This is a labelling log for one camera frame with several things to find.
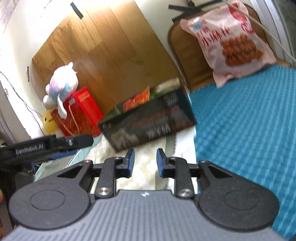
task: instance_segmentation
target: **white plush toy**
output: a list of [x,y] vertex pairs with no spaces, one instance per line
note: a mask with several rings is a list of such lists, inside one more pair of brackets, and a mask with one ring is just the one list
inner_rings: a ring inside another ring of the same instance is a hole
[[45,87],[47,93],[43,98],[42,105],[47,109],[54,109],[58,106],[58,114],[62,119],[67,118],[67,112],[63,102],[71,96],[78,87],[78,79],[72,69],[73,63],[57,68],[54,71],[49,84]]

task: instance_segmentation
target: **blue textured mat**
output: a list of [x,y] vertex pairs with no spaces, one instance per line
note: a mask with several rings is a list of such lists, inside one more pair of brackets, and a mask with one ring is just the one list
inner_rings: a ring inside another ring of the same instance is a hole
[[197,160],[207,159],[276,194],[273,228],[296,234],[296,71],[278,65],[190,94]]

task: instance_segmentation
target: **black cable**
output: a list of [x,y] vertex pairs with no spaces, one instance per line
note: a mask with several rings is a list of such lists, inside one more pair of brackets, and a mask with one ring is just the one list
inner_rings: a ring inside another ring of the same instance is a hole
[[6,78],[7,82],[10,84],[11,88],[13,89],[13,91],[16,93],[16,95],[22,100],[22,102],[25,104],[27,110],[32,114],[33,118],[35,119],[35,121],[37,122],[40,131],[42,132],[42,134],[45,136],[44,132],[41,129],[41,126],[39,125],[39,122],[37,121],[36,117],[34,116],[33,112],[34,111],[38,116],[42,117],[42,115],[40,113],[38,113],[37,111],[35,111],[34,109],[32,109],[30,106],[27,105],[27,103],[19,96],[19,94],[16,92],[15,88],[13,87],[13,85],[10,83],[9,79],[5,76],[5,74],[3,74],[1,71],[0,73]]

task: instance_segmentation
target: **red bag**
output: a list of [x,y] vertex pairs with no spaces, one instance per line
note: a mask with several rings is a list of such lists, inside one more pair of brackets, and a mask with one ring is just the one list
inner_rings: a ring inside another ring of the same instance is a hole
[[67,111],[66,119],[60,118],[57,109],[53,110],[51,115],[66,137],[81,134],[96,137],[101,134],[97,124],[104,114],[87,88],[66,99],[64,108]]

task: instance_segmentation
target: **black tape strip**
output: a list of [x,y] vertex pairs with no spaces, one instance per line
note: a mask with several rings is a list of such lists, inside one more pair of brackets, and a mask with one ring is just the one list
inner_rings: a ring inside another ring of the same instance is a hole
[[75,4],[72,2],[71,4],[71,7],[73,8],[74,12],[77,14],[77,16],[82,19],[83,18],[83,15],[82,13],[78,10],[78,8],[75,6]]

